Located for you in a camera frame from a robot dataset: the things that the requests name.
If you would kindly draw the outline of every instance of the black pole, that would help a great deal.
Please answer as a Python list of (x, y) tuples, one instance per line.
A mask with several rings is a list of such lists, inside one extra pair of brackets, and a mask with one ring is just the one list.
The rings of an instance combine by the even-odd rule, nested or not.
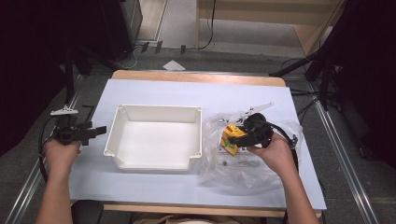
[(78, 46), (78, 48), (87, 56), (94, 58), (97, 62), (101, 63), (102, 65), (106, 66), (113, 72), (120, 70), (118, 66), (116, 66), (114, 63), (109, 62), (108, 60), (100, 57), (96, 53), (92, 52), (90, 49), (84, 47), (84, 46)]
[(305, 72), (306, 80), (315, 81), (323, 70), (324, 65), (323, 61), (313, 61)]
[(65, 54), (65, 62), (64, 62), (64, 72), (66, 74), (66, 100), (65, 104), (67, 105), (70, 103), (72, 99), (75, 88), (74, 88), (74, 77), (73, 77), (73, 59), (72, 59), (72, 52), (70, 48), (67, 48)]
[(327, 107), (327, 92), (329, 89), (329, 82), (332, 75), (332, 63), (327, 61), (323, 68), (322, 82), (320, 83), (319, 89), (319, 100), (323, 108), (328, 111)]
[(297, 68), (299, 68), (301, 66), (306, 65), (309, 62), (315, 61), (317, 57), (318, 57), (318, 52), (316, 51), (313, 54), (308, 55), (306, 58), (301, 59), (297, 63), (293, 63), (280, 71), (270, 73), (269, 76), (270, 77), (283, 77), (286, 74), (296, 70)]

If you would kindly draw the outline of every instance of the black cable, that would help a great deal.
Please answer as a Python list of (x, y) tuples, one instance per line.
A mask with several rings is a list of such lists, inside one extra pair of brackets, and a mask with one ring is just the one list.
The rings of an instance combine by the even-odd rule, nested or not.
[(215, 19), (215, 11), (216, 11), (216, 0), (213, 1), (213, 10), (212, 10), (212, 22), (211, 22), (211, 34), (210, 34), (210, 39), (207, 42), (207, 44), (204, 47), (198, 48), (198, 49), (205, 49), (207, 46), (209, 46), (209, 44), (212, 42), (213, 39), (213, 20)]
[(295, 143), (293, 142), (293, 140), (291, 140), (291, 139), (289, 138), (289, 136), (286, 134), (286, 132), (283, 131), (283, 129), (280, 128), (279, 126), (277, 126), (277, 125), (275, 125), (275, 124), (273, 124), (273, 123), (267, 122), (267, 121), (263, 121), (263, 120), (255, 120), (254, 122), (260, 123), (260, 124), (264, 124), (264, 125), (269, 125), (269, 126), (275, 128), (275, 129), (277, 129), (277, 130), (286, 138), (286, 140), (288, 140), (289, 146), (290, 146), (290, 147), (293, 147), (293, 146), (295, 145)]
[(296, 149), (295, 149), (296, 142), (291, 140), (289, 138), (289, 136), (286, 134), (286, 132), (283, 131), (283, 129), (281, 129), (279, 126), (277, 126), (277, 125), (275, 125), (273, 123), (270, 123), (270, 122), (267, 122), (267, 123), (269, 125), (271, 125), (272, 127), (276, 128), (289, 141), (289, 147), (290, 147), (290, 150), (291, 150), (291, 156), (293, 157), (294, 165), (296, 166), (296, 169), (297, 169), (297, 172), (298, 172), (299, 171), (299, 168), (298, 168), (298, 157), (297, 157), (297, 152), (296, 152)]
[(299, 92), (299, 93), (292, 93), (291, 96), (303, 96), (303, 95), (316, 95), (317, 93), (314, 92)]
[(51, 139), (52, 136), (48, 137), (44, 142), (43, 142), (43, 135), (44, 135), (44, 131), (48, 125), (48, 123), (50, 122), (51, 119), (54, 119), (54, 117), (50, 117), (48, 118), (43, 126), (40, 129), (40, 134), (38, 136), (38, 160), (39, 160), (39, 168), (40, 168), (40, 173), (43, 176), (44, 181), (47, 183), (48, 180), (48, 174), (47, 174), (47, 170), (46, 167), (44, 165), (44, 158), (45, 158), (45, 152), (43, 151), (44, 145)]
[[(326, 189), (324, 188), (324, 185), (323, 185), (323, 183), (320, 181), (319, 178), (318, 178), (318, 182), (319, 182), (320, 188), (321, 188), (321, 190), (322, 190), (323, 197), (326, 198)], [(324, 216), (324, 211), (321, 212), (321, 216), (322, 216), (322, 220), (323, 220), (322, 223), (323, 223), (323, 224), (326, 224), (326, 217)]]
[(285, 210), (285, 216), (283, 216), (282, 224), (288, 224), (288, 219), (289, 219), (288, 210)]
[(301, 115), (303, 114), (303, 116), (300, 119), (300, 124), (303, 124), (303, 120), (305, 117), (306, 112), (308, 111), (308, 109), (318, 101), (318, 98), (315, 98), (314, 100), (312, 100), (306, 107), (304, 107), (302, 110), (299, 111), (299, 113), (297, 113), (297, 115)]
[(122, 65), (122, 64), (120, 64), (120, 63), (118, 63), (118, 62), (115, 62), (115, 61), (114, 61), (114, 63), (117, 64), (117, 65), (119, 65), (122, 69), (125, 69), (125, 70), (129, 70), (129, 69), (131, 69), (131, 68), (134, 68), (134, 67), (137, 65), (137, 58), (136, 58), (135, 52), (136, 52), (138, 49), (140, 49), (140, 48), (142, 48), (142, 47), (137, 46), (137, 47), (135, 47), (134, 50), (132, 51), (132, 55), (134, 56), (134, 65), (132, 65), (132, 66), (124, 66), (124, 65)]
[[(198, 49), (196, 49), (196, 48), (187, 48), (188, 50), (191, 50), (191, 49), (193, 49), (193, 50), (205, 49), (205, 48), (207, 48), (207, 46), (209, 46), (210, 43), (212, 43), (213, 34), (214, 34), (214, 31), (213, 31), (213, 27), (214, 27), (213, 21), (214, 21), (214, 19), (215, 19), (215, 11), (216, 11), (216, 0), (213, 1), (211, 28), (209, 28), (209, 30), (211, 31), (211, 34), (210, 34), (210, 39), (209, 39), (209, 41), (207, 42), (207, 44), (206, 44), (205, 46), (203, 46), (203, 47), (198, 48)], [(152, 49), (156, 49), (156, 48), (157, 48), (157, 47), (153, 47), (153, 46), (148, 46), (148, 47), (149, 47), (149, 48), (152, 48)]]
[(126, 59), (126, 57), (128, 57), (129, 52), (125, 51), (123, 53), (124, 53), (124, 55), (122, 55), (122, 57), (120, 59), (116, 60), (115, 62), (120, 62), (120, 61)]
[(300, 93), (304, 93), (305, 95), (319, 94), (319, 91), (302, 91), (302, 90), (297, 90), (297, 89), (290, 89), (290, 91), (297, 91)]
[(291, 58), (291, 59), (287, 59), (286, 61), (284, 61), (281, 65), (280, 68), (283, 70), (283, 66), (285, 65), (285, 63), (288, 63), (290, 61), (296, 61), (296, 60), (301, 60), (301, 58)]
[(90, 108), (90, 112), (88, 113), (87, 118), (85, 118), (85, 122), (88, 122), (88, 121), (91, 120), (93, 110), (96, 108), (96, 106), (94, 106), (94, 105), (83, 105), (82, 107), (88, 107), (88, 108)]

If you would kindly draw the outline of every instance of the forearm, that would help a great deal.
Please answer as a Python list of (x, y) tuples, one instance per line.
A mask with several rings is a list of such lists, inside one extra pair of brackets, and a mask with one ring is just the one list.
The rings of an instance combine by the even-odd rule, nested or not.
[(68, 176), (50, 176), (36, 223), (73, 223)]
[(282, 175), (281, 179), (285, 190), (290, 224), (319, 223), (297, 171), (290, 171)]

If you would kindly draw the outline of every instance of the metal rail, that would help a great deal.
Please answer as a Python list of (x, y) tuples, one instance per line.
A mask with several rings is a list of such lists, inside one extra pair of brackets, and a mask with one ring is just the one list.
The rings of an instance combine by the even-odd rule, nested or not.
[[(317, 87), (313, 85), (311, 82), (308, 82), (308, 89), (310, 91), (318, 90)], [(324, 110), (320, 102), (316, 102), (316, 107), (320, 115), (320, 118), (323, 122), (323, 125), (326, 129), (326, 132), (329, 135), (330, 141), (332, 142), (332, 147), (334, 149), (338, 161), (340, 162), (341, 168), (346, 177), (346, 182), (348, 183), (350, 190), (352, 191), (352, 195), (355, 198), (356, 204), (358, 205), (359, 210), (361, 211), (361, 216), (364, 220), (364, 223), (367, 224), (379, 223), (375, 211), (371, 206), (370, 199), (368, 198), (355, 172), (355, 169), (353, 168), (353, 165), (349, 160), (349, 157), (338, 135), (338, 132), (335, 130), (329, 112)]]

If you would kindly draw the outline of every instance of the person's left hand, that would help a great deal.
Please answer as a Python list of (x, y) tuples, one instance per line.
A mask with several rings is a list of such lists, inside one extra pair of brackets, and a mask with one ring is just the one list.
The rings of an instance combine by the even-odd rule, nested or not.
[(71, 167), (79, 151), (80, 142), (62, 145), (57, 140), (51, 140), (45, 145), (45, 153), (49, 164), (49, 175), (66, 176), (70, 174)]

